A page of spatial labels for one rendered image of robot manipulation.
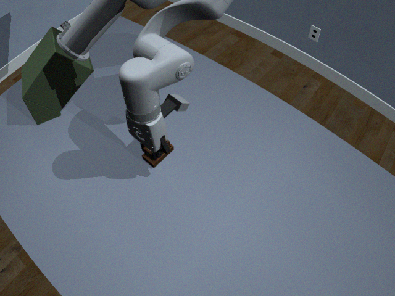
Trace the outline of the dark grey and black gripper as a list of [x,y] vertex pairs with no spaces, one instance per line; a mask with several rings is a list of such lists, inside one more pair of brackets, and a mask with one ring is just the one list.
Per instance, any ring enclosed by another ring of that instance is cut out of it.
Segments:
[[155,119],[145,123],[133,121],[128,116],[126,109],[126,120],[129,133],[140,142],[143,152],[144,147],[151,150],[152,159],[154,161],[160,158],[163,153],[167,154],[170,152],[170,148],[166,143],[168,141],[167,127],[161,109]]

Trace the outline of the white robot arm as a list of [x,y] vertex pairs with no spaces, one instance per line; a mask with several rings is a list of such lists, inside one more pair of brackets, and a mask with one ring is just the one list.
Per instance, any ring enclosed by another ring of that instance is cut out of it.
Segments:
[[[89,50],[121,16],[127,0],[93,0],[72,26],[57,35],[61,49],[70,57],[86,61]],[[133,46],[134,58],[119,70],[119,80],[128,116],[145,123],[158,114],[165,118],[173,110],[186,111],[190,103],[168,94],[160,104],[159,89],[186,78],[194,68],[192,55],[164,39],[176,25],[190,20],[217,20],[234,0],[181,0],[156,13],[143,28]]]

